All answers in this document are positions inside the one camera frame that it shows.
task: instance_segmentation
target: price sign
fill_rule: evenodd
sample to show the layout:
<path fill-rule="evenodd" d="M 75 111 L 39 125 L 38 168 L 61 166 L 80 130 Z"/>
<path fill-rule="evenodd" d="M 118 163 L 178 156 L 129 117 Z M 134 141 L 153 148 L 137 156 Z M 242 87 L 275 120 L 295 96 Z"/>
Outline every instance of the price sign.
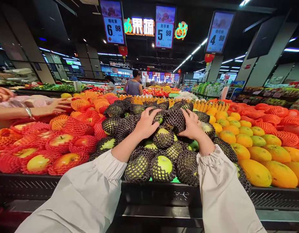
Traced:
<path fill-rule="evenodd" d="M 174 38 L 175 7 L 156 6 L 156 47 L 171 49 Z"/>
<path fill-rule="evenodd" d="M 125 44 L 120 2 L 100 1 L 108 43 Z"/>
<path fill-rule="evenodd" d="M 235 13 L 215 11 L 206 46 L 207 53 L 223 53 Z"/>

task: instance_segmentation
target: white long sleeve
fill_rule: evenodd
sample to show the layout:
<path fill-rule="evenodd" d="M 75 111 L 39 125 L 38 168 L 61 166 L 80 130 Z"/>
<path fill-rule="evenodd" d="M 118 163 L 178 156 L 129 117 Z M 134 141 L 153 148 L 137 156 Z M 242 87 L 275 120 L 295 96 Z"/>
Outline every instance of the white long sleeve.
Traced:
<path fill-rule="evenodd" d="M 61 178 L 52 197 L 16 233 L 106 232 L 119 202 L 126 166 L 109 150 L 92 162 L 72 168 Z"/>
<path fill-rule="evenodd" d="M 205 233 L 267 233 L 237 177 L 235 165 L 218 145 L 197 155 Z"/>

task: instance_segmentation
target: human hand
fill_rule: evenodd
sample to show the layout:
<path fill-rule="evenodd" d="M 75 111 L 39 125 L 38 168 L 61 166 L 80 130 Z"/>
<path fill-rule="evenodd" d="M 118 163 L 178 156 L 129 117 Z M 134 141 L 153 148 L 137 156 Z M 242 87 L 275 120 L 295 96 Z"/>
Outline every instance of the human hand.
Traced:
<path fill-rule="evenodd" d="M 52 115 L 56 112 L 66 112 L 65 109 L 70 109 L 71 101 L 64 101 L 66 98 L 59 98 L 52 102 L 52 104 L 45 107 L 30 108 L 30 111 L 34 117 L 44 117 Z"/>
<path fill-rule="evenodd" d="M 142 112 L 141 119 L 136 124 L 136 127 L 132 132 L 133 134 L 137 135 L 140 140 L 149 138 L 160 125 L 159 122 L 155 122 L 153 124 L 153 120 L 156 114 L 161 111 L 161 109 L 156 109 L 152 111 L 151 114 L 149 114 L 149 111 L 152 109 L 153 108 L 150 107 L 145 109 L 145 111 Z"/>

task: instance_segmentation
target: ceiling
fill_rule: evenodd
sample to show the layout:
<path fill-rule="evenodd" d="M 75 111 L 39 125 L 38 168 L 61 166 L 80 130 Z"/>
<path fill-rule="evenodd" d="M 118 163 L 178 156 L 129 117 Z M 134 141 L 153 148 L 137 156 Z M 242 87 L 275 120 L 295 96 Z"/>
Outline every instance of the ceiling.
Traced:
<path fill-rule="evenodd" d="M 54 0 L 43 0 L 43 4 L 49 4 Z M 96 48 L 99 53 L 118 54 L 118 47 L 103 43 L 106 39 L 104 23 L 100 6 L 83 4 L 80 0 L 55 0 L 61 14 L 66 33 L 63 30 L 50 30 L 44 26 L 44 17 L 36 10 L 35 0 L 27 0 L 24 5 L 20 0 L 7 0 L 17 8 L 27 21 L 33 36 L 39 47 L 57 51 L 66 55 L 74 56 L 75 43 L 84 43 Z M 299 7 L 294 1 L 285 0 L 251 0 L 246 6 L 239 7 L 242 0 L 161 0 L 160 4 L 177 6 L 176 24 L 185 21 L 188 32 L 184 40 L 175 39 L 172 50 L 160 50 L 152 48 L 154 37 L 126 35 L 128 56 L 126 61 L 136 69 L 146 69 L 154 66 L 161 71 L 173 71 L 177 68 L 208 36 L 214 10 L 235 11 L 235 18 L 228 36 L 224 50 L 224 61 L 234 59 L 245 54 L 252 42 L 260 24 L 244 32 L 255 22 L 275 14 L 289 14 L 288 21 L 299 22 Z M 155 18 L 154 0 L 122 0 L 124 18 L 141 17 Z M 295 32 L 299 36 L 299 27 Z M 289 47 L 299 47 L 299 38 L 292 41 Z M 205 68 L 204 46 L 181 66 L 182 72 L 194 72 Z M 299 53 L 284 54 L 289 59 L 299 59 Z M 100 56 L 103 63 L 109 62 L 114 57 Z M 240 66 L 239 63 L 228 63 L 228 66 Z"/>

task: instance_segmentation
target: red apple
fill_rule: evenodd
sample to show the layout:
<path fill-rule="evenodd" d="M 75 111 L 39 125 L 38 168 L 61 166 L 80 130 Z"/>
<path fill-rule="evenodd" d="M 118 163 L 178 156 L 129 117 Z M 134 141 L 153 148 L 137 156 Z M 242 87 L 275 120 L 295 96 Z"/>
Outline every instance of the red apple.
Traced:
<path fill-rule="evenodd" d="M 79 138 L 74 142 L 74 146 L 76 147 L 86 146 L 87 143 L 88 143 L 88 139 Z"/>

